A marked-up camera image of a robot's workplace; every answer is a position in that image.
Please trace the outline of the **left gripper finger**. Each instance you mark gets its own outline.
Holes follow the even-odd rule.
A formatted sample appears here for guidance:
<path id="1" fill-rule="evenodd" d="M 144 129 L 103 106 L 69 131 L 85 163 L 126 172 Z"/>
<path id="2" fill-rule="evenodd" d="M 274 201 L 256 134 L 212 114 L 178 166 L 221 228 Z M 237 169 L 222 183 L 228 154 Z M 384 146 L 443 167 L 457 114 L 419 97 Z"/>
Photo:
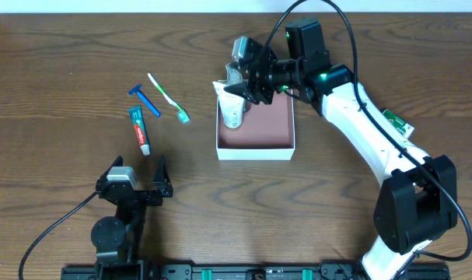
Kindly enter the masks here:
<path id="1" fill-rule="evenodd" d="M 115 166 L 123 166 L 123 157 L 122 156 L 118 156 L 114 161 L 113 163 L 111 164 L 111 166 L 108 168 L 107 172 L 110 172 L 110 170 L 115 167 Z"/>
<path id="2" fill-rule="evenodd" d="M 171 181 L 166 168 L 166 157 L 160 156 L 159 163 L 153 177 L 153 183 L 157 190 L 170 190 Z"/>

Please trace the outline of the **clear pump soap bottle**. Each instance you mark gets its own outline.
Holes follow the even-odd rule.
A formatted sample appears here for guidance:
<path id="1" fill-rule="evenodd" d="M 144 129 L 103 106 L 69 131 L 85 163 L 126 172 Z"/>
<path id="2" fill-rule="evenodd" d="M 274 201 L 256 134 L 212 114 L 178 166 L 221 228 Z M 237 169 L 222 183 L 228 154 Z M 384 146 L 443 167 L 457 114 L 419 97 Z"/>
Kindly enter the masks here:
<path id="1" fill-rule="evenodd" d="M 235 65 L 235 63 L 226 64 L 227 85 L 233 85 L 243 81 L 243 75 L 238 71 Z M 243 105 L 243 113 L 247 113 L 250 108 L 251 105 L 245 101 Z"/>

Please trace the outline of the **white lotion tube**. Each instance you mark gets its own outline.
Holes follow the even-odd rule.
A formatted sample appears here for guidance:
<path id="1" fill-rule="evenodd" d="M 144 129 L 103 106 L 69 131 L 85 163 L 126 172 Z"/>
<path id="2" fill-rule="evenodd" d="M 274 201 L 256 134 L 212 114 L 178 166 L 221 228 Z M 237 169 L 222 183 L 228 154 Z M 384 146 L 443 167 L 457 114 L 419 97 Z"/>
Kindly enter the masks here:
<path id="1" fill-rule="evenodd" d="M 238 129 L 243 122 L 243 111 L 245 107 L 245 99 L 227 93 L 224 88 L 225 83 L 213 82 L 215 93 L 218 97 L 219 108 L 222 112 L 224 125 L 228 129 Z"/>

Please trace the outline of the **Colgate toothpaste tube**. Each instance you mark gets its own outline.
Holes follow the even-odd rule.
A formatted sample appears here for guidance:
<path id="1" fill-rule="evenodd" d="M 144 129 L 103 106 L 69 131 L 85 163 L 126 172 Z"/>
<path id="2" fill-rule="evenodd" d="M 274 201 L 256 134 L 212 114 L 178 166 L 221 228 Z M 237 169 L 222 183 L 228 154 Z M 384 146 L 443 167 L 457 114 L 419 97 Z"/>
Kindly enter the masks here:
<path id="1" fill-rule="evenodd" d="M 151 153 L 149 138 L 145 128 L 145 122 L 142 114 L 141 106 L 132 107 L 128 110 L 131 122 L 134 125 L 135 133 L 140 145 L 140 149 L 144 156 L 149 156 Z"/>

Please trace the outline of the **blue disposable razor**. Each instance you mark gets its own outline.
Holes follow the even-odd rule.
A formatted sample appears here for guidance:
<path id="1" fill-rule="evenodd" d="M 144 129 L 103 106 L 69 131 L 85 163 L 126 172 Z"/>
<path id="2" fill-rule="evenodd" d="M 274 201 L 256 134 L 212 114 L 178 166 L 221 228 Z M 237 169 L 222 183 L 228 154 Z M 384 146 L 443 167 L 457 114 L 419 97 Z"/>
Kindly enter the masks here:
<path id="1" fill-rule="evenodd" d="M 128 91 L 129 96 L 136 95 L 140 101 L 144 103 L 151 110 L 151 112 L 156 116 L 160 117 L 161 113 L 156 108 L 156 106 L 149 100 L 149 98 L 142 92 L 142 85 L 139 83 Z"/>

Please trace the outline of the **green soap bar box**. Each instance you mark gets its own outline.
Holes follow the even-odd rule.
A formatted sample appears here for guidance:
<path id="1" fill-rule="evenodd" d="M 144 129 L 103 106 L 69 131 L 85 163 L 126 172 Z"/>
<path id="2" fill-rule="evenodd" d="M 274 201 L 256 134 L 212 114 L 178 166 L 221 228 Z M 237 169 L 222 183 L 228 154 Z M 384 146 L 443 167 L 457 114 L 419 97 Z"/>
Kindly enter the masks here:
<path id="1" fill-rule="evenodd" d="M 391 122 L 397 131 L 399 131 L 406 139 L 409 139 L 411 134 L 414 132 L 414 127 L 404 121 L 402 118 L 398 117 L 392 111 L 385 109 L 383 111 L 383 116 Z"/>

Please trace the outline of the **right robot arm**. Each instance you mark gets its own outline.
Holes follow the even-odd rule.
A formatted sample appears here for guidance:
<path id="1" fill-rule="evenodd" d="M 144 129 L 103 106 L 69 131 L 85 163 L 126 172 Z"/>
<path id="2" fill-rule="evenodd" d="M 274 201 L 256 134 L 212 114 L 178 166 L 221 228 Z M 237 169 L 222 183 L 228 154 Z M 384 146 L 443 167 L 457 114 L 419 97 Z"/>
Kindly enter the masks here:
<path id="1" fill-rule="evenodd" d="M 373 213 L 378 236 L 358 267 L 325 264 L 322 279 L 447 279 L 444 265 L 415 264 L 432 241 L 457 223 L 456 167 L 433 158 L 402 136 L 343 64 L 333 65 L 320 23 L 302 18 L 285 27 L 289 56 L 249 37 L 236 39 L 226 90 L 269 104 L 276 93 L 308 103 L 338 128 L 367 162 L 380 185 Z"/>

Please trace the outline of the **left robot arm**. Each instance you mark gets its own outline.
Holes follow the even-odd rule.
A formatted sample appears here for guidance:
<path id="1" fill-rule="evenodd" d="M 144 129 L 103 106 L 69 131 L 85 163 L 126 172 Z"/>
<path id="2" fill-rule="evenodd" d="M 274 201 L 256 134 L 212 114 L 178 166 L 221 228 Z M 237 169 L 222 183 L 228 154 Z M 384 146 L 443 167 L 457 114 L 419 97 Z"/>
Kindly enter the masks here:
<path id="1" fill-rule="evenodd" d="M 173 186 L 166 169 L 166 157 L 161 156 L 153 176 L 153 189 L 135 189 L 134 170 L 123 165 L 118 156 L 96 182 L 96 192 L 117 207 L 115 215 L 96 222 L 91 240 L 96 248 L 95 279 L 157 279 L 155 264 L 138 256 L 139 245 L 148 207 L 163 204 L 173 196 Z"/>

